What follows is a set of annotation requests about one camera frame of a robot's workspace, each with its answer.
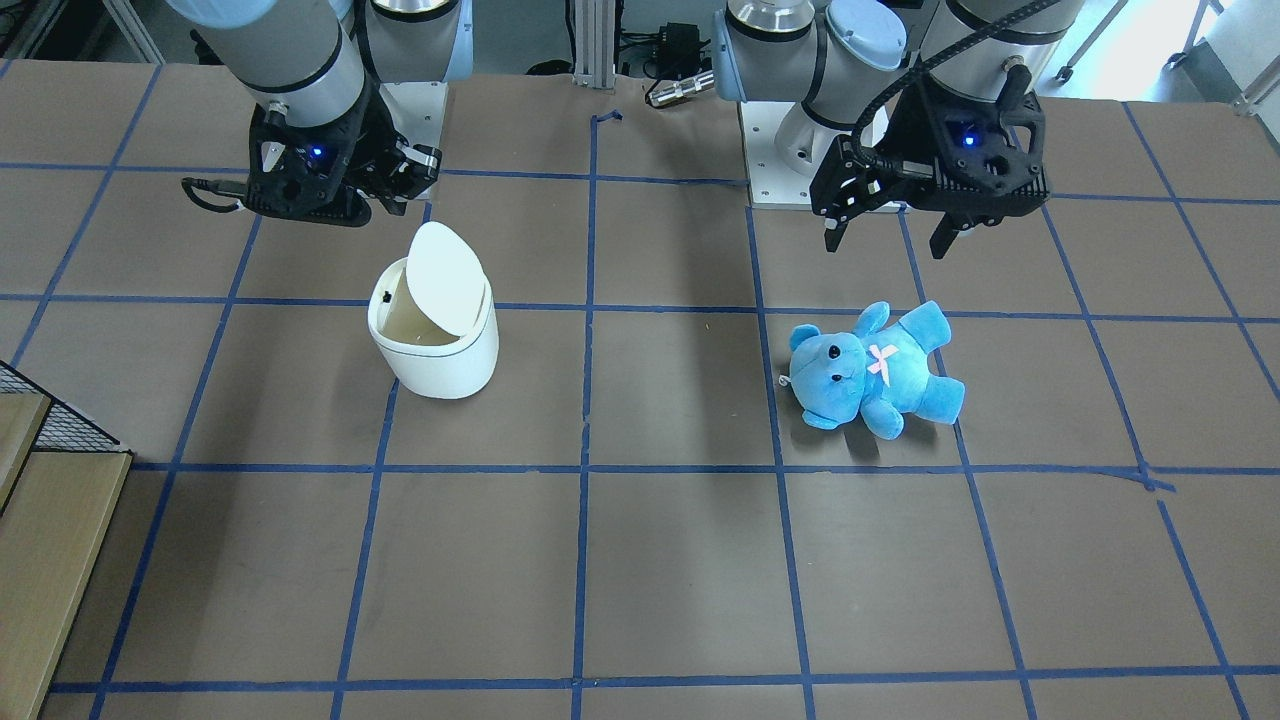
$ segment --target white trash bin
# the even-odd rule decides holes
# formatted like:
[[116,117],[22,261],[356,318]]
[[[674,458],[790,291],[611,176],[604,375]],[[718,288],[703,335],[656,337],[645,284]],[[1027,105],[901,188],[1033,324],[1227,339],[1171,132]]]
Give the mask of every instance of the white trash bin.
[[426,223],[369,300],[369,332],[410,392],[457,400],[480,392],[498,364],[493,288],[471,247]]

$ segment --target wooden board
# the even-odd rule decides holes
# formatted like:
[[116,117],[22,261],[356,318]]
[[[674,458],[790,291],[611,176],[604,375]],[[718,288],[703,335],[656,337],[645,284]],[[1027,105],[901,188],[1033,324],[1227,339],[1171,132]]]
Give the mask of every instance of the wooden board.
[[9,500],[47,411],[49,398],[44,395],[0,395],[0,509]]
[[0,515],[0,719],[40,712],[131,456],[33,452]]

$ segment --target teddy bear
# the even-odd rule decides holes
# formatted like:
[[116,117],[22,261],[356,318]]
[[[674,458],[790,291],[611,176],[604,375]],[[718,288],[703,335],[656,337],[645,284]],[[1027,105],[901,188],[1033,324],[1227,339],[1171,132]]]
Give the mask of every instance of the teddy bear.
[[964,404],[957,379],[929,372],[929,352],[951,341],[951,324],[937,302],[911,310],[888,328],[888,302],[863,310],[851,333],[823,334],[815,325],[791,331],[790,386],[804,421],[833,430],[861,413],[877,437],[902,433],[902,414],[954,424]]

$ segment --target ribbon bow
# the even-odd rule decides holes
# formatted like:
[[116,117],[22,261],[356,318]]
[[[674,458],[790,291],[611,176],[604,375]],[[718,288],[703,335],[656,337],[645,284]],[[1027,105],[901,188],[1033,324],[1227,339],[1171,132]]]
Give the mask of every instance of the ribbon bow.
[[872,354],[872,357],[876,359],[876,363],[872,363],[870,365],[868,365],[867,366],[867,372],[870,373],[870,374],[873,374],[873,375],[881,375],[882,378],[884,378],[884,387],[890,387],[890,384],[888,384],[888,359],[895,352],[897,352],[897,346],[896,345],[886,345],[884,350],[881,350],[878,345],[873,345],[873,346],[870,346],[868,348],[868,351]]

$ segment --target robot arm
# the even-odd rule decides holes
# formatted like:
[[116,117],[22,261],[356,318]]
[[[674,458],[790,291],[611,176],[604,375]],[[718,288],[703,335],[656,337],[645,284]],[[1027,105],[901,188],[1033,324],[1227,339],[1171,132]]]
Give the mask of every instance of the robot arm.
[[[905,201],[945,213],[931,238],[942,258],[961,232],[1048,199],[1044,115],[1029,88],[1082,4],[832,0],[815,12],[810,0],[728,0],[717,15],[717,88],[728,100],[795,101],[782,131],[808,124],[808,137],[832,138],[810,143],[813,160],[826,150],[809,197],[828,251],[858,215]],[[864,146],[863,131],[899,92],[883,138]]]
[[471,0],[168,1],[257,102],[247,182],[187,178],[197,205],[358,227],[366,197],[402,215],[438,178],[440,151],[408,143],[379,88],[467,77]]

